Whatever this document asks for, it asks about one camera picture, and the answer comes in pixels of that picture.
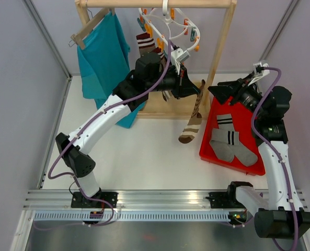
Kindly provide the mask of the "brown striped sock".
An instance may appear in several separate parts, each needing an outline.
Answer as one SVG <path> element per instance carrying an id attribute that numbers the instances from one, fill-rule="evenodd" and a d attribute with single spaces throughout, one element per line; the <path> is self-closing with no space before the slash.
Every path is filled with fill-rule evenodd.
<path id="1" fill-rule="evenodd" d="M 190 143 L 196 137 L 197 133 L 199 132 L 200 125 L 202 122 L 202 115 L 199 113 L 199 108 L 200 108 L 201 100 L 203 97 L 205 84 L 206 82 L 203 79 L 201 81 L 201 86 L 199 88 L 200 93 L 197 95 L 194 109 L 189 119 L 189 122 L 185 126 L 184 130 L 182 131 L 181 135 L 178 138 L 178 141 L 182 144 Z"/>
<path id="2" fill-rule="evenodd" d="M 162 91 L 162 97 L 165 102 L 168 102 L 172 98 L 173 94 L 169 90 Z"/>

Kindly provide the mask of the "beige sock maroon striped cuff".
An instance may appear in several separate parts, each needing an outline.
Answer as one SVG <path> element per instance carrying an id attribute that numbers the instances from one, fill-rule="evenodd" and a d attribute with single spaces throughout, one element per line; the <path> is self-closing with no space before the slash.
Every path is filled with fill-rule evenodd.
<path id="1" fill-rule="evenodd" d="M 136 41 L 140 56 L 156 49 L 154 39 L 147 32 L 137 35 Z"/>

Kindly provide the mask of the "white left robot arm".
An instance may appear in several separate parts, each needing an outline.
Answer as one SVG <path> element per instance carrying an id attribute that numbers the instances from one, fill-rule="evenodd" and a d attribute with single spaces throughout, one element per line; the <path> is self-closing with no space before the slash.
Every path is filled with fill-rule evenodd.
<path id="1" fill-rule="evenodd" d="M 141 56 L 95 114 L 70 134 L 56 136 L 59 158 L 71 169 L 83 201 L 89 207 L 97 207 L 102 202 L 101 189 L 93 173 L 96 163 L 89 156 L 92 148 L 114 124 L 146 102 L 150 92 L 170 91 L 176 99 L 199 94 L 200 90 L 189 79 L 183 65 L 188 57 L 187 51 L 175 49 L 160 70 L 157 53 Z"/>

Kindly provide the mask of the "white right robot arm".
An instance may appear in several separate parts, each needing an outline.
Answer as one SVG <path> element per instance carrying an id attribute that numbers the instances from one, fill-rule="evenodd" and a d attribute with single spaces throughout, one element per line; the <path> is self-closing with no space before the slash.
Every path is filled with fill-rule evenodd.
<path id="1" fill-rule="evenodd" d="M 251 85 L 251 78 L 220 82 L 208 90 L 220 104 L 242 104 L 252 112 L 247 131 L 254 136 L 267 175 L 269 199 L 257 194 L 253 185 L 233 181 L 226 201 L 242 204 L 254 217 L 256 233 L 261 238 L 297 241 L 310 228 L 310 212 L 297 195 L 288 160 L 288 136 L 283 117 L 289 110 L 292 94 L 273 83 L 262 95 Z"/>

